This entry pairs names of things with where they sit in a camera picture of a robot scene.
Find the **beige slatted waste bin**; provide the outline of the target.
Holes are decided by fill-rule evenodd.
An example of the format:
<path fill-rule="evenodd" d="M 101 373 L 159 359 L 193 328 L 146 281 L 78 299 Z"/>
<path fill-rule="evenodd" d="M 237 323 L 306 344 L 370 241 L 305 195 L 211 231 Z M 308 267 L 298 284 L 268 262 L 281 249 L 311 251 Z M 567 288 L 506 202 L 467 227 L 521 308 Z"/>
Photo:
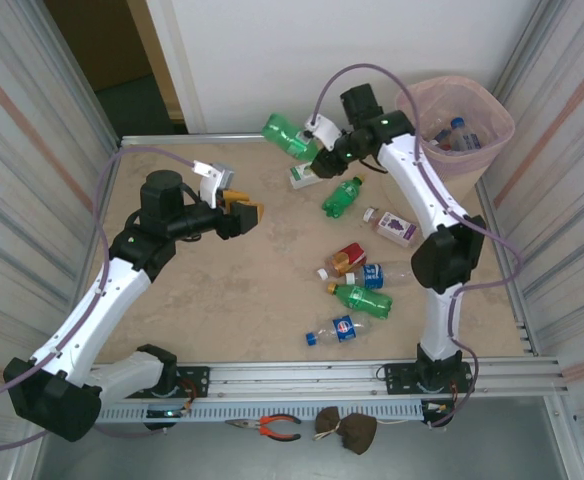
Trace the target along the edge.
<path fill-rule="evenodd" d="M 450 122 L 456 117 L 464 120 L 466 132 L 475 137 L 478 146 L 462 151 L 458 137 L 448 135 L 436 144 L 428 144 L 426 155 L 448 191 L 461 201 L 512 138 L 515 123 L 501 105 L 434 108 L 426 112 L 422 123 L 424 139 L 434 141 L 442 130 L 451 128 Z"/>

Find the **clear bottle blue Pepsi label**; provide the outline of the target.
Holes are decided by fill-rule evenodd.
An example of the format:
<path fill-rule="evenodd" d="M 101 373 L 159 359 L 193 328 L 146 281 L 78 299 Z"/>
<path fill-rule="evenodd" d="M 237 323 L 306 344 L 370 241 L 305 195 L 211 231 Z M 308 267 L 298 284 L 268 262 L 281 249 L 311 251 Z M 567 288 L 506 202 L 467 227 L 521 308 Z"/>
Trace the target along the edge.
<path fill-rule="evenodd" d="M 305 334 L 308 346 L 338 344 L 366 335 L 374 320 L 365 314 L 350 313 L 321 322 L 317 328 Z"/>

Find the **aluminium table frame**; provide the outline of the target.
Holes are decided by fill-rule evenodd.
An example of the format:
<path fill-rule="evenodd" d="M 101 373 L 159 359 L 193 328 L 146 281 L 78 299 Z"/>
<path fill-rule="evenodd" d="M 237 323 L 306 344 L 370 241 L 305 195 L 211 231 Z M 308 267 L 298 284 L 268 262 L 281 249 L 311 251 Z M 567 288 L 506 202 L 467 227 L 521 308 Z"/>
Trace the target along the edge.
<path fill-rule="evenodd" d="M 341 346 L 306 345 L 306 332 L 344 313 L 317 271 L 326 256 L 359 242 L 374 262 L 406 260 L 410 250 L 374 233 L 361 217 L 388 209 L 384 179 L 368 173 L 363 192 L 340 219 L 321 212 L 333 183 L 292 188 L 292 160 L 254 134 L 127 136 L 126 155 L 106 184 L 101 218 L 109 236 L 140 204 L 152 171 L 180 172 L 191 186 L 190 160 L 219 162 L 235 172 L 233 187 L 265 206 L 249 234 L 223 241 L 214 234 L 180 244 L 176 257 L 129 309 L 103 346 L 110 363 L 143 343 L 184 362 L 278 362 L 412 358 L 425 323 L 425 292 L 416 283 L 390 290 L 387 321 L 367 337 Z"/>

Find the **circuit board with green light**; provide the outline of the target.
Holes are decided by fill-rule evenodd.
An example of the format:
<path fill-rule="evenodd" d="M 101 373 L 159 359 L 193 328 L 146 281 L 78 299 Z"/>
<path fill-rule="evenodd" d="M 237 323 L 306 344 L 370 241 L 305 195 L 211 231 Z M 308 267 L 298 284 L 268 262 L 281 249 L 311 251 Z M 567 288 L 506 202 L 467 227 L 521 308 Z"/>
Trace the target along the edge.
<path fill-rule="evenodd" d="M 145 414 L 146 419 L 182 419 L 190 413 L 190 408 L 184 405 L 177 407 L 161 407 L 150 405 Z"/>

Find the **clear bottle blue label white cap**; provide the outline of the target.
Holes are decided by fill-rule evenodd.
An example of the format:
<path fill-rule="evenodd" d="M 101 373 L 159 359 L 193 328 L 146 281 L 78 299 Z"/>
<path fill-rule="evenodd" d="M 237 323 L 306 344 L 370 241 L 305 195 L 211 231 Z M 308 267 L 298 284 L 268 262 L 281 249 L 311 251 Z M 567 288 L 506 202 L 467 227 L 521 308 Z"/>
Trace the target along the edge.
<path fill-rule="evenodd" d="M 367 263 L 345 274 L 345 285 L 370 290 L 397 287 L 413 280 L 412 269 L 403 261 Z"/>

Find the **aluminium mounting rail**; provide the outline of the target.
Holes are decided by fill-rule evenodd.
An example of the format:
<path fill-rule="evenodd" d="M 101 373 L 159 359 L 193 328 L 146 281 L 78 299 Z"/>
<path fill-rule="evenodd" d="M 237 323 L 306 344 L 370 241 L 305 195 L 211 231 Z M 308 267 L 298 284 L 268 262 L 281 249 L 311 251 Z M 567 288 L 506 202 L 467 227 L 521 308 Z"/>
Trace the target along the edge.
<path fill-rule="evenodd" d="M 331 362 L 179 363 L 210 368 L 208 399 L 237 401 L 367 399 L 388 396 L 383 366 L 409 360 Z M 114 364 L 55 360 L 48 368 L 62 371 L 78 386 L 101 384 L 113 402 L 153 387 L 162 364 L 154 356 L 135 352 Z M 567 393 L 558 361 L 544 357 L 483 358 L 473 394 L 477 397 L 532 397 Z M 444 398 L 450 394 L 396 395 L 410 398 Z"/>

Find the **white door frame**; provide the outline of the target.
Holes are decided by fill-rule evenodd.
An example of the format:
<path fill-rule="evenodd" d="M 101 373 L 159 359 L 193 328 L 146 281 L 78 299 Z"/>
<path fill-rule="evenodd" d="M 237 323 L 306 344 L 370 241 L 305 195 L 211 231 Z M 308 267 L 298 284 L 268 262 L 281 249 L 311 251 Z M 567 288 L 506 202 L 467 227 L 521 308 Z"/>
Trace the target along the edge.
<path fill-rule="evenodd" d="M 173 0 L 147 0 L 171 82 L 190 134 L 208 132 Z"/>

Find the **clear bottle grey-blue label blue cap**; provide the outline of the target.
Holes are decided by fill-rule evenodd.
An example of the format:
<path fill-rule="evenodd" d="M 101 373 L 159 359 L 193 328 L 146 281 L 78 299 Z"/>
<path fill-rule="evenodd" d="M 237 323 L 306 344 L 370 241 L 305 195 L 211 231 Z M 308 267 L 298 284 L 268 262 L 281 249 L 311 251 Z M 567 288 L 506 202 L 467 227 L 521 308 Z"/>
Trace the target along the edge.
<path fill-rule="evenodd" d="M 478 136 L 466 125 L 462 117 L 455 117 L 451 120 L 449 143 L 451 149 L 457 152 L 482 148 Z"/>

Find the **bottle with red gold label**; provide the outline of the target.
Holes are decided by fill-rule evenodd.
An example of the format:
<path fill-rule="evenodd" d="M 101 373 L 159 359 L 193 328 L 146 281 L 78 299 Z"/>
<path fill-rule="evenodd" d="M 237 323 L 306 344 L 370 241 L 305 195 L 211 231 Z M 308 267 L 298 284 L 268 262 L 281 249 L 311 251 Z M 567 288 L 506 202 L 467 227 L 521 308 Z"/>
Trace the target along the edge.
<path fill-rule="evenodd" d="M 322 280 L 343 277 L 362 266 L 366 260 L 365 250 L 359 243 L 354 242 L 328 256 L 324 265 L 317 270 L 317 274 Z"/>

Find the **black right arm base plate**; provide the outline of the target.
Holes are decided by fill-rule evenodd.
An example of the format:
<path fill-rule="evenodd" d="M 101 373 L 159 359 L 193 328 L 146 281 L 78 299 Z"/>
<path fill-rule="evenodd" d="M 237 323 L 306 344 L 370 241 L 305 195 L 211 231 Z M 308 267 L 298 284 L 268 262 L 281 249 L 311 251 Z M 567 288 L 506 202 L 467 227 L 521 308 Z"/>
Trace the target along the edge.
<path fill-rule="evenodd" d="M 470 365 L 462 362 L 452 367 L 426 366 L 424 363 L 393 363 L 383 366 L 387 393 L 407 394 L 451 394 L 452 387 L 466 393 L 473 375 Z"/>

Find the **clear bottle lime label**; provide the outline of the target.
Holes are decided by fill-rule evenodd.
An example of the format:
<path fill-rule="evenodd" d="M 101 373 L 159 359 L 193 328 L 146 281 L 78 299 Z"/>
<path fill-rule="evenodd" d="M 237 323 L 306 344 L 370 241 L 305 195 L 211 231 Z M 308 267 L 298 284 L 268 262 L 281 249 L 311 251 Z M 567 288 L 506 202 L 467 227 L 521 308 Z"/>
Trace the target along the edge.
<path fill-rule="evenodd" d="M 289 169 L 289 180 L 294 190 L 316 185 L 323 181 L 311 169 L 311 162 L 291 167 Z"/>

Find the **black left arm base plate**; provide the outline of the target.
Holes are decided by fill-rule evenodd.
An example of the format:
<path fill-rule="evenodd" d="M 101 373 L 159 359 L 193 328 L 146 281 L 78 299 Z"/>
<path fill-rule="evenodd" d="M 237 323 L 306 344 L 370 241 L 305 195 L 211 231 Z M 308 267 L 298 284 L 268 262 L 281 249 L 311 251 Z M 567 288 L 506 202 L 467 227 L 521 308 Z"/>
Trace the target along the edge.
<path fill-rule="evenodd" d="M 128 399 L 190 399 L 206 398 L 210 385 L 210 368 L 207 366 L 178 366 L 175 387 L 166 394 L 149 389 L 135 392 Z"/>

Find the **tan wooden door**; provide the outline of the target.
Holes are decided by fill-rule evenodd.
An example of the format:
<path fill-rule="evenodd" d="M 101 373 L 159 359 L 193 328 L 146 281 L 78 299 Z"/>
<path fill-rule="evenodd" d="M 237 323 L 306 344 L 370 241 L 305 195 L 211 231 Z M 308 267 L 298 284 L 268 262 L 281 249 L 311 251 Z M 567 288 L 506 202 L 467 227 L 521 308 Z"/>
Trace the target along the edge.
<path fill-rule="evenodd" d="M 154 27 L 147 0 L 126 0 L 139 34 L 148 62 L 151 66 L 161 98 L 173 123 L 185 124 L 176 90 Z"/>

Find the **bottle with purple grape label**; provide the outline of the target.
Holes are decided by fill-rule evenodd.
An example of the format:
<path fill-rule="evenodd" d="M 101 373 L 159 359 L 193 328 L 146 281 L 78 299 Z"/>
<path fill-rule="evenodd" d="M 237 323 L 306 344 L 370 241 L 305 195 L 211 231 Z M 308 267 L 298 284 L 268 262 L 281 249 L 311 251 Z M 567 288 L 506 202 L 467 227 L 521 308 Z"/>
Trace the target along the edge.
<path fill-rule="evenodd" d="M 362 219 L 375 233 L 397 245 L 409 247 L 416 238 L 418 227 L 389 211 L 369 207 Z"/>

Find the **green plastic bottle yellow cap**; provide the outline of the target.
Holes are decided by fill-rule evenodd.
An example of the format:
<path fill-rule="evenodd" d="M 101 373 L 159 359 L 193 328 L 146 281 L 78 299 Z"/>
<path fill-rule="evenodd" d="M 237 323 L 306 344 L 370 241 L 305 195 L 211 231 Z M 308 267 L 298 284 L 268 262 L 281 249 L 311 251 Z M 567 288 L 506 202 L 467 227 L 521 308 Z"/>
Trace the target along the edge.
<path fill-rule="evenodd" d="M 392 298 L 388 295 L 355 285 L 329 283 L 327 292 L 345 307 L 378 319 L 387 319 L 393 304 Z"/>
<path fill-rule="evenodd" d="M 268 142 L 299 161 L 313 161 L 319 151 L 314 138 L 308 131 L 296 126 L 278 113 L 270 115 L 261 134 Z"/>
<path fill-rule="evenodd" d="M 322 210 L 326 216 L 339 218 L 358 198 L 364 181 L 365 175 L 359 174 L 341 182 L 322 204 Z"/>

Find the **brown cloth bundle with twine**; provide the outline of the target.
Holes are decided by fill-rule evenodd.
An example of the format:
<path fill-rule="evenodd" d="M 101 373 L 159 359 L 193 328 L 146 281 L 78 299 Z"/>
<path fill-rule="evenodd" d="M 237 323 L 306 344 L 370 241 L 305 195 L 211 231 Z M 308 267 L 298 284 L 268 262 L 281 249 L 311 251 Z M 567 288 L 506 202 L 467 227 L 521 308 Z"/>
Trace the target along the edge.
<path fill-rule="evenodd" d="M 362 455 L 370 448 L 377 432 L 375 417 L 362 413 L 350 413 L 342 417 L 336 406 L 322 409 L 315 418 L 314 439 L 336 434 L 345 449 Z"/>

